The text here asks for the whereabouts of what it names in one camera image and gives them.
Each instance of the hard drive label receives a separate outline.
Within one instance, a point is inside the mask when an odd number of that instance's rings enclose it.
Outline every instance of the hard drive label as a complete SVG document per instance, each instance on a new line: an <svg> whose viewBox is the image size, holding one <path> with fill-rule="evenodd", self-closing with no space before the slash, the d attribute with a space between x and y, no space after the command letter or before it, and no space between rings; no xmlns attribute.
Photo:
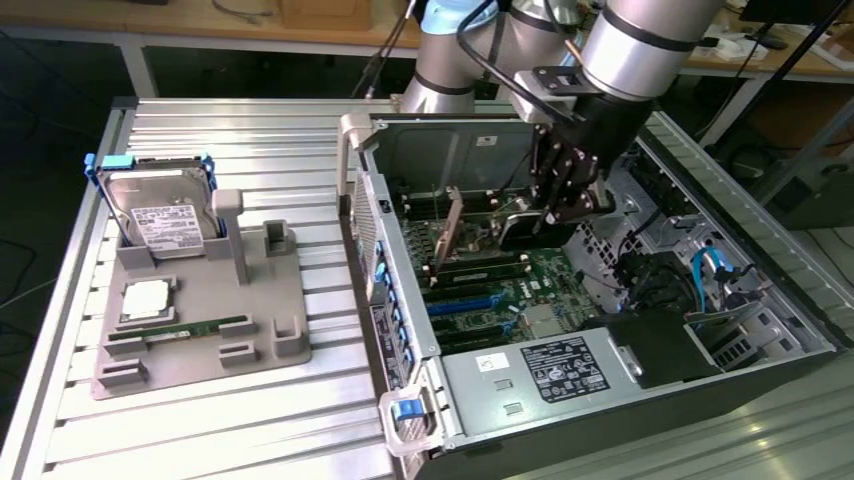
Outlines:
<svg viewBox="0 0 854 480"><path fill-rule="evenodd" d="M582 337L525 347L522 356L540 395L549 403L612 388Z"/></svg>
<svg viewBox="0 0 854 480"><path fill-rule="evenodd" d="M202 247L202 230L193 205L131 209L153 252Z"/></svg>

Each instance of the metal extrusion rail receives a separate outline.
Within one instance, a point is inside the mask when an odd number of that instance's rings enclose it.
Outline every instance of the metal extrusion rail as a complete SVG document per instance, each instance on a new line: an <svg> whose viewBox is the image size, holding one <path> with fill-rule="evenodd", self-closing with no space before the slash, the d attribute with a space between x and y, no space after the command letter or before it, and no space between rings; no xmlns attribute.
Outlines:
<svg viewBox="0 0 854 480"><path fill-rule="evenodd" d="M338 120L384 101L154 100L114 111L99 154L198 153L246 191L245 228L286 218L300 241L310 363L97 402L95 342L118 229L89 188L0 458L0 478L390 478L336 217ZM648 130L852 335L851 294L656 114ZM854 477L854 356L732 414L520 478Z"/></svg>
<svg viewBox="0 0 854 480"><path fill-rule="evenodd" d="M245 192L244 228L298 236L314 358L304 365L95 401L90 382L118 226L89 188L0 478L386 478L365 339L336 207L341 116L388 102L145 100L114 111L99 155L199 154Z"/></svg>

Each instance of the wooden table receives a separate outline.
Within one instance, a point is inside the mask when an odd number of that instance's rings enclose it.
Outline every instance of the wooden table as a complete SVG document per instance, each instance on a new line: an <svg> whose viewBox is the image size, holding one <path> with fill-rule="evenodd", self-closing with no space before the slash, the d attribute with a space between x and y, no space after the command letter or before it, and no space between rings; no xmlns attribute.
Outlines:
<svg viewBox="0 0 854 480"><path fill-rule="evenodd" d="M142 5L127 0L3 0L0 28L19 38L117 45L138 96L155 97L158 90L145 55L149 46L370 56L385 42L400 8L404 7L404 0L374 0L374 28L362 32L342 32L286 28L278 13L278 0L223 1L245 11L273 10L277 14L264 18L261 25L253 25L219 12L210 0L171 0L167 6ZM729 23L733 30L744 26L727 10L723 10L717 22ZM775 32L791 47L784 51L771 51L761 62L752 62L748 66L743 76L751 80L709 129L703 144L713 143L729 128L801 41L792 33L779 32L779 29ZM420 37L418 25L410 21L393 56L416 58ZM740 66L740 61L727 62L715 56L693 56L681 73L732 77ZM852 73L840 70L813 53L808 53L799 62L788 79L854 83Z"/></svg>
<svg viewBox="0 0 854 480"><path fill-rule="evenodd" d="M157 97L146 47L210 48L370 56L394 27L402 0L374 0L368 31L301 30L282 25L278 0L222 0L244 11L272 10L261 25L227 15L210 0L171 0L166 6L129 0L3 0L0 29L15 38L109 43L122 50L137 95ZM394 57L416 58L421 32L410 21Z"/></svg>

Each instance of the motherboard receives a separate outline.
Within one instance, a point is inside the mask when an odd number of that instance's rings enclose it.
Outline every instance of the motherboard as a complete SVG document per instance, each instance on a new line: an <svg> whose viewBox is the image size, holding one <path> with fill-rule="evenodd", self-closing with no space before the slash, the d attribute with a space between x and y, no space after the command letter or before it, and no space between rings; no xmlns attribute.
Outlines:
<svg viewBox="0 0 854 480"><path fill-rule="evenodd" d="M525 203L518 198L510 194L492 202L468 200L472 213L461 216L454 248L440 267L437 245L446 227L448 205L434 199L409 200L398 210L445 355L573 332L600 313L582 286L582 274L562 249L500 249L493 220L497 215L522 211Z"/></svg>

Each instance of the blue pcie slot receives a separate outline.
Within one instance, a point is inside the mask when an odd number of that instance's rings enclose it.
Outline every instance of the blue pcie slot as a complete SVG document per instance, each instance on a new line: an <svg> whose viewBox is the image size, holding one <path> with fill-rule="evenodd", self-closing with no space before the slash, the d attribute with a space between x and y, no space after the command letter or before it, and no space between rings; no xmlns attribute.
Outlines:
<svg viewBox="0 0 854 480"><path fill-rule="evenodd" d="M490 295L489 297L466 300L465 302L430 305L428 307L428 315L436 317L438 315L452 315L454 313L472 312L476 310L489 310L498 306L498 302L501 302L502 297L504 294L500 293Z"/></svg>

